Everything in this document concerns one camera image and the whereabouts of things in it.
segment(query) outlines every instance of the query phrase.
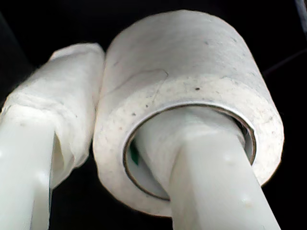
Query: white tape wrapping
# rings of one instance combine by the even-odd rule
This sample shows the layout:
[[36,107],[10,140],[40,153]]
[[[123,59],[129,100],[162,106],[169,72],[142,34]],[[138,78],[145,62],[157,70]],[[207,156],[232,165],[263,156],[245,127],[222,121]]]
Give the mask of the white tape wrapping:
[[55,127],[54,188],[80,166],[89,153],[104,52],[98,44],[60,49],[6,99],[1,120],[49,120]]
[[171,215],[167,200],[136,186],[124,159],[135,129],[169,108],[213,106],[244,121],[260,184],[280,163],[283,125],[270,93],[243,38],[215,16],[173,11],[136,22],[112,42],[101,92],[93,139],[99,178],[131,208]]

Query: wrapped tape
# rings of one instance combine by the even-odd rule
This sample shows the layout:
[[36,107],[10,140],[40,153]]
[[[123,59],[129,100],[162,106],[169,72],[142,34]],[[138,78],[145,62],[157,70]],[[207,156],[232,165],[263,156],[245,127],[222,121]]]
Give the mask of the wrapped tape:
[[167,194],[129,149],[137,129],[163,111],[210,107],[245,132],[245,151],[260,184],[280,163],[283,124],[243,38],[212,15],[174,11],[120,33],[107,55],[94,130],[102,184],[119,201],[170,216]]
[[50,60],[6,99],[0,119],[49,120],[55,127],[54,188],[88,157],[104,70],[98,44],[76,44]]

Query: black background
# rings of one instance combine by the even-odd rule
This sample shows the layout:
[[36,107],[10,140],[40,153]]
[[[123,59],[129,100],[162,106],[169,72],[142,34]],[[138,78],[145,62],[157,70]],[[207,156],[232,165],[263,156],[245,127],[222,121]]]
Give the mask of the black background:
[[[54,0],[0,1],[0,11],[25,53],[23,61],[0,35],[1,100],[31,67],[78,42],[99,42],[106,50],[124,28],[153,13],[176,9],[208,12],[237,29],[249,46],[279,110],[285,129],[282,163],[263,186],[283,230],[305,229],[302,139],[307,48],[294,0]],[[295,58],[276,65],[288,57]],[[53,192],[50,230],[172,229],[171,219],[133,211],[116,201],[97,178],[93,155]]]

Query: green object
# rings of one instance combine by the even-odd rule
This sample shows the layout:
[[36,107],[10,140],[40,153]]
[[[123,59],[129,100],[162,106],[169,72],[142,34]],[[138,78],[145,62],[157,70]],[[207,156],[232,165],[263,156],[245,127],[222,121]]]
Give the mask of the green object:
[[131,153],[131,158],[134,161],[136,165],[139,165],[139,151],[135,146],[135,141],[133,140],[130,144],[130,153]]

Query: white tape roll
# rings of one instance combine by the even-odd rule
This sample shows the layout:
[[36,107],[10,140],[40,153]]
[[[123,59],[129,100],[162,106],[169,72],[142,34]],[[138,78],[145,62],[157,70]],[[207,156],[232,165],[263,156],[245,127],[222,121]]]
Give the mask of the white tape roll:
[[94,131],[99,178],[131,208],[170,216],[166,192],[129,151],[146,120],[181,106],[232,116],[260,184],[276,170],[283,125],[243,38],[220,18],[174,11],[147,17],[120,33],[107,56]]
[[6,99],[1,121],[49,120],[55,127],[54,188],[80,166],[89,153],[104,70],[98,44],[76,44],[50,60]]

